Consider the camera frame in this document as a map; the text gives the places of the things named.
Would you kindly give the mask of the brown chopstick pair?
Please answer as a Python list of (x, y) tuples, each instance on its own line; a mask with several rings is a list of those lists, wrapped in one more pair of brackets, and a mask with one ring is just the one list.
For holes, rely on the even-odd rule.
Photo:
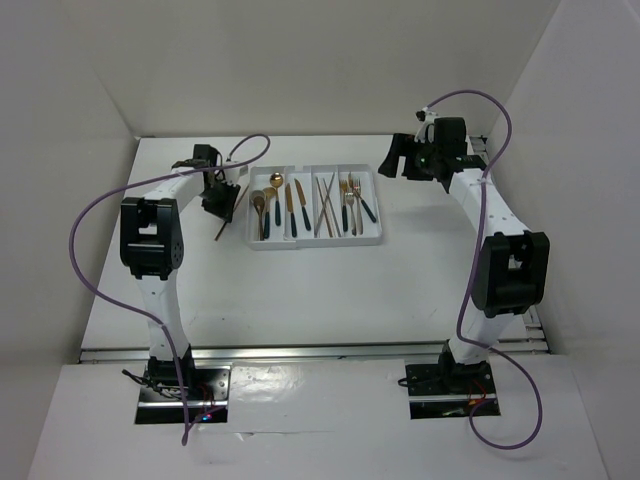
[[(233, 213), (235, 214), (235, 212), (238, 210), (240, 204), (242, 203), (244, 197), (246, 196), (247, 192), (249, 189), (249, 184), (247, 184), (244, 189), (241, 191), (240, 196), (238, 197), (238, 199), (236, 200), (235, 204), (234, 204), (234, 208), (233, 208)], [(224, 233), (224, 230), (226, 229), (226, 227), (230, 224), (230, 222), (224, 222), (221, 226), (221, 228), (219, 229), (218, 233), (216, 234), (214, 241), (218, 242), (221, 238), (221, 236)]]

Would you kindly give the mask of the gold knife green handle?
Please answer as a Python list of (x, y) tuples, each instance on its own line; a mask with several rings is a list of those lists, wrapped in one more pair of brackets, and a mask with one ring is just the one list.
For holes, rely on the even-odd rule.
[(286, 197), (286, 208), (289, 215), (291, 237), (297, 238), (298, 230), (297, 230), (297, 223), (296, 223), (296, 217), (295, 217), (294, 206), (293, 206), (293, 194), (292, 194), (291, 183), (289, 182), (286, 184), (286, 187), (285, 187), (285, 197)]
[(300, 202), (300, 208), (301, 208), (301, 212), (302, 212), (302, 215), (303, 215), (303, 221), (304, 221), (305, 229), (307, 231), (311, 231), (312, 230), (311, 221), (310, 221), (310, 218), (309, 218), (309, 215), (308, 215), (308, 212), (307, 212), (307, 208), (306, 208), (307, 202), (306, 202), (303, 186), (302, 186), (301, 182), (297, 178), (294, 179), (294, 183), (295, 183), (295, 186), (296, 186), (296, 191), (297, 191), (298, 199), (299, 199), (299, 202)]

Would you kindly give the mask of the gold fork green handle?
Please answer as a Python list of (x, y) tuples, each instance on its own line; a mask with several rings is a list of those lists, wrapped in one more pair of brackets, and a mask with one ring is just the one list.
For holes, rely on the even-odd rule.
[(354, 176), (352, 173), (350, 173), (348, 175), (348, 182), (349, 182), (349, 186), (350, 186), (351, 190), (353, 191), (356, 199), (359, 201), (360, 205), (364, 208), (364, 210), (365, 210), (366, 214), (368, 215), (369, 219), (373, 223), (376, 223), (377, 222), (377, 217), (373, 213), (372, 209), (369, 207), (368, 203), (362, 197), (362, 193), (361, 193), (362, 188), (361, 188), (360, 179), (358, 177)]
[(347, 203), (346, 203), (346, 193), (347, 193), (347, 183), (345, 180), (339, 180), (339, 187), (341, 193), (341, 215), (342, 215), (342, 227), (343, 232), (346, 233), (349, 228), (349, 221), (347, 215)]

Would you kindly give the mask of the metal chopstick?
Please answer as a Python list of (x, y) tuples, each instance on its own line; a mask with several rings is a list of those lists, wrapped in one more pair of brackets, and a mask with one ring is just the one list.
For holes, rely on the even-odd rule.
[(332, 215), (332, 218), (333, 218), (335, 232), (336, 232), (337, 237), (341, 238), (342, 237), (341, 225), (339, 224), (339, 222), (337, 220), (337, 217), (336, 217), (336, 214), (335, 214), (335, 211), (334, 211), (334, 208), (333, 208), (333, 203), (332, 203), (332, 200), (331, 200), (331, 187), (333, 185), (334, 178), (335, 178), (335, 172), (334, 172), (334, 174), (333, 174), (333, 176), (331, 178), (331, 181), (330, 181), (328, 186), (326, 185), (326, 181), (323, 180), (323, 182), (324, 182), (325, 191), (326, 191), (326, 200), (328, 201), (328, 205), (329, 205), (329, 208), (330, 208), (330, 211), (331, 211), (331, 215)]

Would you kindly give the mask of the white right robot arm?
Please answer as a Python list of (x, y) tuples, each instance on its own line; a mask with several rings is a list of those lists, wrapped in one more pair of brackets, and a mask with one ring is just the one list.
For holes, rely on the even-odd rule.
[(467, 393), (487, 374), (489, 350), (504, 330), (541, 302), (550, 241), (515, 216), (485, 162), (469, 153), (463, 118), (430, 111), (418, 112), (417, 118), (418, 132), (394, 134), (378, 171), (389, 178), (402, 174), (409, 180), (439, 182), (472, 223), (479, 251), (462, 321), (443, 347), (436, 372), (409, 375), (406, 385), (414, 393)]

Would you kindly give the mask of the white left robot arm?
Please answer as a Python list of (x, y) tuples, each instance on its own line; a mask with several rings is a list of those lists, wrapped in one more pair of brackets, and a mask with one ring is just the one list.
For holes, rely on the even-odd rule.
[(176, 399), (189, 397), (200, 381), (177, 295), (177, 270), (185, 254), (180, 212), (199, 198), (206, 213), (232, 221), (239, 176), (221, 170), (189, 173), (217, 166), (220, 157), (214, 147), (196, 144), (190, 159), (172, 166), (176, 178), (142, 197), (126, 197), (120, 206), (121, 261), (136, 279), (145, 310), (158, 319), (149, 322), (150, 359), (143, 382), (162, 386)]

